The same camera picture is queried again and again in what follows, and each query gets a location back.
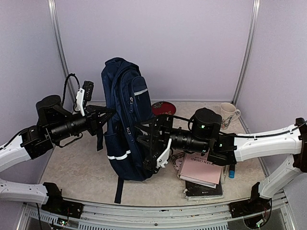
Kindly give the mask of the dark Wuthering Heights book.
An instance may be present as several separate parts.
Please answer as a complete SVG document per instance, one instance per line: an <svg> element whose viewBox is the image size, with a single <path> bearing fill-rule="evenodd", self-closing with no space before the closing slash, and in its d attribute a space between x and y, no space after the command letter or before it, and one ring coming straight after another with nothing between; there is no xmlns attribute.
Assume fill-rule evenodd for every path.
<svg viewBox="0 0 307 230"><path fill-rule="evenodd" d="M188 201L209 201L224 198L222 184L210 188L193 182L185 181L185 198Z"/></svg>

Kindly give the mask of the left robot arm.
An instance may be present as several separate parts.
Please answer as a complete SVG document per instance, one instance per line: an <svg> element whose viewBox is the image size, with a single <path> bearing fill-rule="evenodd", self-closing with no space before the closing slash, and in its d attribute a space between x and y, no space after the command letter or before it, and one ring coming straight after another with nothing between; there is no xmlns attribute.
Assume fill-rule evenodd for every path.
<svg viewBox="0 0 307 230"><path fill-rule="evenodd" d="M38 122L14 135L0 148L0 170L4 171L24 161L34 160L69 137L79 140L83 132L99 136L103 125L115 114L114 109L88 105L84 114L63 108L59 95L50 95L36 103ZM22 184L0 181L0 198L5 201L36 203L43 210L73 216L81 204L63 199L55 183Z"/></svg>

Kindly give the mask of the pink Warm Chord book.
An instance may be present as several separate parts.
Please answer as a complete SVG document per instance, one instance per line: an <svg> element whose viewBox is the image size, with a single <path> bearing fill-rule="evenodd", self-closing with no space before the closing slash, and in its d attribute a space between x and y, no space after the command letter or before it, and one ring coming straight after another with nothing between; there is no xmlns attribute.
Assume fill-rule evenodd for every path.
<svg viewBox="0 0 307 230"><path fill-rule="evenodd" d="M181 180L216 188L220 182L222 166L207 161L207 154L186 154L181 164L178 177Z"/></svg>

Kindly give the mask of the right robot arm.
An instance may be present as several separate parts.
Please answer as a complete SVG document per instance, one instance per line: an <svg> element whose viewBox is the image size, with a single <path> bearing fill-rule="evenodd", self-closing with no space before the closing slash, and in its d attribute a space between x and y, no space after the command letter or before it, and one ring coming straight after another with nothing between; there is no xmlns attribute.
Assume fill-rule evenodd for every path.
<svg viewBox="0 0 307 230"><path fill-rule="evenodd" d="M162 114L136 124L144 132L137 140L149 150L143 164L153 172L166 165L171 149L207 154L208 161L219 166L264 156L287 156L269 177L253 185L249 199L229 204L232 217L271 208L273 196L307 171L307 123L303 118L283 129L240 135L222 133L221 116L208 108L195 111L188 120L188 130L173 128L173 120L173 115Z"/></svg>

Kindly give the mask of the navy blue student backpack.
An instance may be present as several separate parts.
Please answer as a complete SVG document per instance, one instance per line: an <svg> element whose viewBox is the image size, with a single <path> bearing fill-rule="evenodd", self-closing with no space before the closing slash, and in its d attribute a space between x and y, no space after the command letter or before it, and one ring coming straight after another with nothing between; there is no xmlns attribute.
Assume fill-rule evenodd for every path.
<svg viewBox="0 0 307 230"><path fill-rule="evenodd" d="M142 132L135 124L154 115L145 78L136 64L112 58L105 62L101 77L106 106L115 110L104 137L107 157L118 175L115 203L119 204L124 181L144 181L153 174L143 165L148 149L137 141Z"/></svg>

